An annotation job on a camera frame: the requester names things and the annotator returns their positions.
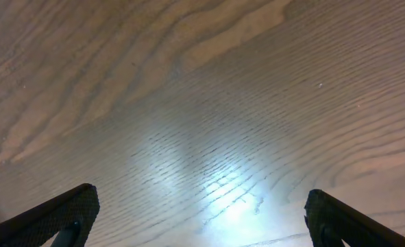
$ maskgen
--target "dark object at edge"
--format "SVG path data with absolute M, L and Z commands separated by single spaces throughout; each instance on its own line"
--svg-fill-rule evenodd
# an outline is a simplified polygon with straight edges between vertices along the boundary
M 0 246 L 84 246 L 99 213 L 96 187 L 83 184 L 8 221 L 0 223 Z
M 309 192 L 306 225 L 314 247 L 405 246 L 405 237 L 320 189 Z

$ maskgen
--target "glossy table surface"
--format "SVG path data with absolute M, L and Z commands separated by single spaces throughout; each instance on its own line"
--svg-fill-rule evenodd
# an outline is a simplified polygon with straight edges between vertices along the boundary
M 0 1 L 0 221 L 82 183 L 87 246 L 405 235 L 405 0 Z

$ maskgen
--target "brown wood tabletop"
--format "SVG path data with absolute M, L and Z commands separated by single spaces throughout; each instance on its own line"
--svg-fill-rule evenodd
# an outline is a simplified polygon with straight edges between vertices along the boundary
M 405 0 L 0 0 L 0 221 L 82 183 L 87 246 L 405 235 Z

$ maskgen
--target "black plastic object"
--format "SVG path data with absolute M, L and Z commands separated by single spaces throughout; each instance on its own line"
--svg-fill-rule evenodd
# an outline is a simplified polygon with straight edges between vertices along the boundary
M 405 246 L 405 237 L 347 206 L 326 192 L 310 191 L 306 224 L 314 247 Z
M 0 246 L 84 246 L 99 213 L 96 187 L 83 184 L 8 221 L 0 223 Z

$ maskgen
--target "wood grain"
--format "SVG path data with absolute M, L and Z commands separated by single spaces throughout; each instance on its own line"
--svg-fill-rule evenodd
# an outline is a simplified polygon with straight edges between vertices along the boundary
M 0 1 L 0 163 L 281 23 L 288 2 Z

